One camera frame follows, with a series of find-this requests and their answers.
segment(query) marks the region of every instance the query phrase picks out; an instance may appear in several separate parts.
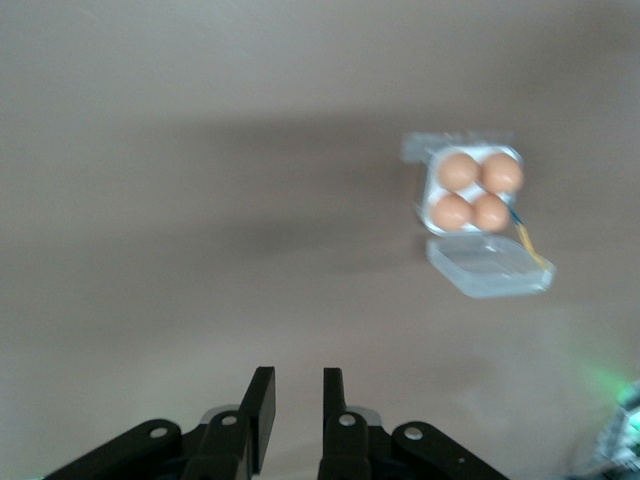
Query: beige floor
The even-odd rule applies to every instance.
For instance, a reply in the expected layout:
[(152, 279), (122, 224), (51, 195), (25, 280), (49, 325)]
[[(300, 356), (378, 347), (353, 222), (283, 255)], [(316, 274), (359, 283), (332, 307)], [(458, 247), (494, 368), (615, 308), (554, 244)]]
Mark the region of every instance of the beige floor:
[[(635, 1), (0, 7), (0, 477), (191, 429), (275, 365), (262, 478), (313, 479), (322, 368), (392, 429), (568, 472), (639, 376)], [(403, 132), (509, 129), (546, 294), (424, 257)]]

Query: plastic lid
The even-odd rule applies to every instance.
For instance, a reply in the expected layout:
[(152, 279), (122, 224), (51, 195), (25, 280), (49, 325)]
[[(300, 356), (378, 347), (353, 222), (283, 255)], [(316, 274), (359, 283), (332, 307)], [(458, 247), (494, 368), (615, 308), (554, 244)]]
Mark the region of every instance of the plastic lid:
[(473, 298), (533, 295), (546, 291), (555, 266), (542, 268), (519, 243), (499, 235), (459, 235), (429, 241), (431, 263)]

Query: brown egg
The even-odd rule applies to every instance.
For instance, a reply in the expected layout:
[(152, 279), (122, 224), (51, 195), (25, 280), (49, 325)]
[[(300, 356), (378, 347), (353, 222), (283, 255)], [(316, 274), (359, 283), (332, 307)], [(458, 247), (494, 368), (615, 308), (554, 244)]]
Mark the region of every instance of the brown egg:
[(459, 230), (471, 220), (471, 205), (460, 195), (449, 193), (431, 207), (431, 221), (442, 230)]
[(506, 153), (496, 153), (482, 164), (480, 183), (491, 193), (510, 193), (522, 187), (524, 176), (518, 161)]
[(493, 193), (480, 195), (473, 202), (473, 223), (480, 230), (497, 232), (509, 223), (509, 208), (500, 197)]
[(480, 165), (466, 153), (458, 152), (445, 158), (438, 167), (438, 181), (452, 192), (473, 184), (480, 172)]

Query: egg carton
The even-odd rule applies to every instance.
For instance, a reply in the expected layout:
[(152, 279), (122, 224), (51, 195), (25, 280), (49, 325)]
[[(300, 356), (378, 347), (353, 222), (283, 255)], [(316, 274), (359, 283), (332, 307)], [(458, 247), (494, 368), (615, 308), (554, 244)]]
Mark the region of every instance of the egg carton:
[[(438, 179), (441, 163), (455, 152), (470, 155), (480, 168), (487, 158), (505, 153), (520, 166), (521, 155), (512, 147), (510, 132), (410, 133), (404, 137), (401, 157), (407, 163), (425, 165), (424, 189), (416, 211), (425, 227), (438, 238), (427, 243), (431, 263), (460, 291), (473, 298), (532, 295), (546, 291), (555, 276), (555, 266), (544, 260), (541, 265), (520, 243), (482, 230), (467, 222), (455, 231), (445, 231), (431, 218), (431, 210), (443, 196), (450, 194)], [(486, 190), (478, 182), (456, 191), (473, 203)], [(498, 193), (512, 208), (515, 191)]]

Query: cable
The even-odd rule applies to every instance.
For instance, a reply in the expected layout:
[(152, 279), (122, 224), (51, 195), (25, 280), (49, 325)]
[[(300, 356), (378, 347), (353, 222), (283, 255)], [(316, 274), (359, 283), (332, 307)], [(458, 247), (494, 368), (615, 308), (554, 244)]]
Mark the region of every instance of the cable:
[(516, 213), (516, 211), (513, 209), (511, 205), (507, 205), (507, 206), (509, 207), (509, 212), (511, 212), (511, 218), (513, 218), (513, 222), (516, 225), (516, 230), (518, 231), (518, 236), (520, 237), (520, 241), (522, 242), (522, 245), (527, 250), (527, 252), (529, 252), (529, 255), (531, 255), (531, 257), (536, 261), (536, 263), (540, 265), (540, 268), (542, 268), (545, 271), (548, 270), (546, 260), (542, 258), (540, 255), (538, 255), (538, 252), (536, 252), (536, 249), (533, 248), (531, 237), (529, 237), (529, 232), (527, 231), (527, 228), (524, 226), (522, 219)]

